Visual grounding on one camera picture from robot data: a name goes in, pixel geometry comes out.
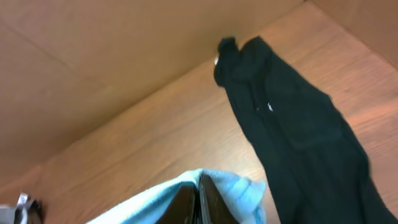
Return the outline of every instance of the blue towel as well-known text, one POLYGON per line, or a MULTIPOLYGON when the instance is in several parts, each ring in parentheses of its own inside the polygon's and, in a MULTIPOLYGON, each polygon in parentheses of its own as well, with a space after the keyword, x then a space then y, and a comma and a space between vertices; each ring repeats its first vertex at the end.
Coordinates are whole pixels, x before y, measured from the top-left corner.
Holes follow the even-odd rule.
POLYGON ((266 189, 264 181, 251 181, 234 173, 207 169, 186 171, 175 179, 127 199, 88 223, 155 223, 166 211, 180 186, 191 182, 198 187, 202 174, 211 177, 238 222, 266 223, 266 212, 261 203, 266 189))

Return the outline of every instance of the black cloth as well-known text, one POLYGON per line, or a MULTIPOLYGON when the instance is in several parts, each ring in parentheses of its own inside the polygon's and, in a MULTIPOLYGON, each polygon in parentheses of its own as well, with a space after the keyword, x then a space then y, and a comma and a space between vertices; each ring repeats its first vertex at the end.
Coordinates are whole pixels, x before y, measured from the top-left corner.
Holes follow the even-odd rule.
POLYGON ((265 168, 282 224, 398 223, 368 157, 330 97, 260 38, 219 46, 215 80, 265 168))

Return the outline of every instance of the black garment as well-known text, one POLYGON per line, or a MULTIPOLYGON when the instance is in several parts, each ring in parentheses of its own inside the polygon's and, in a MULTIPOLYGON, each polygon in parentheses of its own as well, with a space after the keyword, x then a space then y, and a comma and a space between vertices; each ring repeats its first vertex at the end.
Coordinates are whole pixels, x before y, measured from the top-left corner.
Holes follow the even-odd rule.
POLYGON ((282 224, 398 223, 328 95, 259 37, 241 51, 234 38, 223 39, 218 52, 215 80, 266 170, 282 224))

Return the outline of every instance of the white cloth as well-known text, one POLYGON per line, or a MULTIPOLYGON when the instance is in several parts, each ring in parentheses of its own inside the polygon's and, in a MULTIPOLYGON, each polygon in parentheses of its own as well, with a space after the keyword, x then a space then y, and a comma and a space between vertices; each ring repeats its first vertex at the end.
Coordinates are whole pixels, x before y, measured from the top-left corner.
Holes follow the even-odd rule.
POLYGON ((166 211, 181 184, 191 182, 198 187, 202 174, 211 177, 238 222, 266 223, 266 212, 261 203, 266 189, 264 181, 251 181, 234 173, 206 169, 186 171, 175 179, 127 199, 88 223, 155 223, 166 211))

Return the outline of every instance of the light blue cloth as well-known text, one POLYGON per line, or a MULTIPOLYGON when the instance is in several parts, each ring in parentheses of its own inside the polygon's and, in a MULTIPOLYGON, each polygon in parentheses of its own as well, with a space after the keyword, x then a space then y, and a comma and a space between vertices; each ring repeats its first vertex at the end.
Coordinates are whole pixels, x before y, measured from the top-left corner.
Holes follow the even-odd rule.
POLYGON ((261 203, 266 189, 264 181, 251 181, 234 173, 206 169, 186 171, 175 179, 127 199, 88 223, 155 223, 166 211, 180 186, 191 182, 198 187, 202 174, 211 177, 238 222, 266 223, 266 212, 261 203))

